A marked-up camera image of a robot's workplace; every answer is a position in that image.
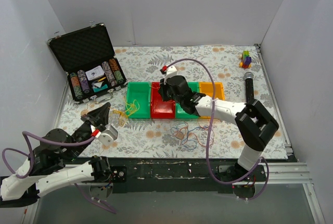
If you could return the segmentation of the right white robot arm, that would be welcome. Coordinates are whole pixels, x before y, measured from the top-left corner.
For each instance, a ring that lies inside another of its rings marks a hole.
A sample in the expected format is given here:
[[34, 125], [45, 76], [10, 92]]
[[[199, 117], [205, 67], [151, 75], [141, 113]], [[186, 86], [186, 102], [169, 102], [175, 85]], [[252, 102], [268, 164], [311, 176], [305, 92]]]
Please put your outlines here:
[[260, 101], [252, 99], [248, 103], [234, 103], [213, 99], [204, 93], [192, 91], [186, 79], [179, 75], [161, 79], [158, 92], [163, 101], [174, 100], [187, 114], [236, 125], [245, 146], [222, 182], [247, 181], [253, 177], [254, 168], [262, 160], [262, 152], [279, 128], [276, 119]]

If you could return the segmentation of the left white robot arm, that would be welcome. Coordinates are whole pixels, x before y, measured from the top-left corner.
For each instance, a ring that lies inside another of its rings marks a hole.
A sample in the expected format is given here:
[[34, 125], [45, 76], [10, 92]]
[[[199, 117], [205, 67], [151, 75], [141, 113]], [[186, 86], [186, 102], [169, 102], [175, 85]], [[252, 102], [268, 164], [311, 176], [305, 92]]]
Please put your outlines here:
[[110, 106], [105, 103], [84, 114], [82, 125], [72, 135], [60, 128], [42, 138], [24, 131], [29, 153], [11, 176], [1, 177], [1, 207], [29, 206], [49, 192], [83, 181], [110, 181], [107, 157], [94, 156], [78, 167], [65, 169], [66, 163], [77, 159], [96, 138], [107, 136]]

